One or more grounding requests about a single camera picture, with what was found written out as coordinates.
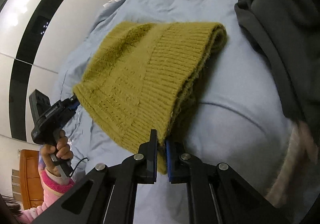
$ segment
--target light blue bedsheet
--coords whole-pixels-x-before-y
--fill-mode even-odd
[[[217,62],[210,61],[207,65],[205,91],[185,145],[205,163],[228,163],[265,195],[285,156],[292,124],[282,113],[276,86],[264,59],[241,33],[234,12],[236,2],[111,0],[103,7],[86,40],[62,65],[54,100],[72,95],[73,85],[81,80],[100,42],[121,21],[221,22],[227,29],[228,43]],[[97,163],[112,166],[131,155],[117,146],[81,106],[65,131],[75,155],[72,166],[83,157],[89,159],[80,164],[85,173]],[[83,174],[83,170],[77,169],[75,180]],[[310,204],[300,205],[301,213],[296,213],[295,218],[300,218]],[[155,185],[139,185],[134,216],[134,223],[138,224],[188,223],[185,185],[171,185],[167,176],[161,174]]]

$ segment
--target silver bolt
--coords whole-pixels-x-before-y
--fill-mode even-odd
[[[188,153],[184,153],[181,155],[181,159],[183,160],[189,160],[191,158],[191,155]]]
[[[142,159],[144,158],[144,156],[143,156],[142,154],[135,154],[135,155],[133,156],[133,158],[134,158],[135,160],[139,161],[139,160],[142,160]]]
[[[98,163],[95,168],[97,171],[102,171],[105,167],[106,165],[104,163]]]
[[[229,165],[227,165],[226,163],[220,163],[219,164],[219,169],[222,171],[228,170]]]

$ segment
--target knit texture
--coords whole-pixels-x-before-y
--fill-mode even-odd
[[[215,22],[122,22],[102,41],[73,91],[121,147],[137,153],[151,129],[163,146],[205,61],[226,41],[225,28]],[[159,154],[158,171],[166,171]]]

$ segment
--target hand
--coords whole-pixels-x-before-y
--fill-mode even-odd
[[[60,134],[60,140],[57,143],[57,149],[58,149],[57,158],[61,158],[64,160],[72,159],[73,152],[70,151],[70,146],[67,144],[68,138],[66,137],[66,133],[63,130],[61,130],[59,134]],[[40,155],[47,167],[47,170],[53,175],[60,177],[61,174],[59,173],[57,167],[54,165],[50,157],[50,154],[53,154],[55,150],[56,148],[54,146],[45,144],[40,149]]]

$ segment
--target sweater sleeve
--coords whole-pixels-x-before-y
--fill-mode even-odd
[[[18,218],[18,221],[26,224],[31,223],[74,185],[71,178],[63,180],[62,177],[57,177],[48,172],[47,168],[39,171],[39,173],[43,187],[44,202],[41,206],[23,211],[23,214]]]

